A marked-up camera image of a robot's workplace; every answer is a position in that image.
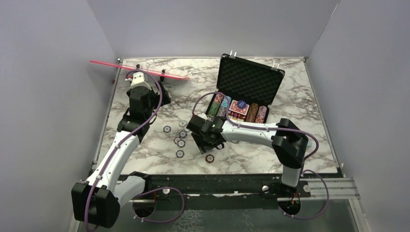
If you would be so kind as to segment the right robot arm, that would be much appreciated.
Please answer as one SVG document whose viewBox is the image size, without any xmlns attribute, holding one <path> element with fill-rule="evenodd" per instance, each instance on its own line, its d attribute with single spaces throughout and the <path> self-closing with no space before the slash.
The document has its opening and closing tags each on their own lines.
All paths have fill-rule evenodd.
<svg viewBox="0 0 410 232">
<path fill-rule="evenodd" d="M 191 132 L 202 154 L 225 142 L 247 142 L 264 145 L 274 150 L 283 166 L 279 191 L 286 197 L 298 191 L 299 176 L 308 145 L 307 133 L 299 130 L 290 120 L 258 124 L 215 117 L 205 120 L 193 115 L 186 128 Z"/>
</svg>

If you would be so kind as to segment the blue ten poker chip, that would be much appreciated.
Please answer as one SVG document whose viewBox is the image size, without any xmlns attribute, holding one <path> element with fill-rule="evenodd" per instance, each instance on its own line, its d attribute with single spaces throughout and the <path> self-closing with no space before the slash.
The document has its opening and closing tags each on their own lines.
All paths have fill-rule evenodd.
<svg viewBox="0 0 410 232">
<path fill-rule="evenodd" d="M 170 126 L 164 126 L 164 127 L 163 127 L 163 132 L 164 132 L 164 133 L 170 133 L 171 130 L 172 130 L 172 129 L 171 129 Z"/>
</svg>

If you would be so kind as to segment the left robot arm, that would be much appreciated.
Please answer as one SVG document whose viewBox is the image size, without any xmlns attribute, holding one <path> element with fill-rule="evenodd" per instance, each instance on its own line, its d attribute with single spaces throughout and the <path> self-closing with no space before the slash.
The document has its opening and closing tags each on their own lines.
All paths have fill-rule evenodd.
<svg viewBox="0 0 410 232">
<path fill-rule="evenodd" d="M 152 192 L 152 185 L 141 175 L 131 175 L 121 184 L 117 181 L 128 158 L 148 132 L 152 118 L 161 106 L 171 102 L 162 83 L 155 85 L 158 93 L 147 83 L 130 89 L 129 111 L 119 122 L 109 151 L 86 181 L 75 183 L 71 190 L 74 218 L 84 222 L 88 231 L 90 224 L 111 228 L 129 200 L 136 195 L 147 198 Z"/>
</svg>

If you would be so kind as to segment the orange black poker chip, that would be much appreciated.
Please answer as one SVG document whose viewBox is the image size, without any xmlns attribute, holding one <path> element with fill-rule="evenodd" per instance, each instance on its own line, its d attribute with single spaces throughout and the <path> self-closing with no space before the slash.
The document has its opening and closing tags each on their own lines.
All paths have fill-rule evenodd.
<svg viewBox="0 0 410 232">
<path fill-rule="evenodd" d="M 209 154 L 205 157 L 205 160 L 206 160 L 207 163 L 213 163 L 214 160 L 215 160 L 215 157 L 213 155 Z"/>
</svg>

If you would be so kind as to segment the white one poker chip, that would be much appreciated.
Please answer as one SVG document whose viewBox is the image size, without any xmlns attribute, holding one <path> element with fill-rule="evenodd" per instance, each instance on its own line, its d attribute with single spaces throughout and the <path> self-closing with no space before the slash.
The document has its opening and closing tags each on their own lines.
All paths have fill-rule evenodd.
<svg viewBox="0 0 410 232">
<path fill-rule="evenodd" d="M 187 121 L 185 121 L 185 120 L 179 120 L 178 125 L 179 125 L 180 127 L 184 128 L 184 127 L 186 127 L 186 125 L 187 125 Z"/>
</svg>

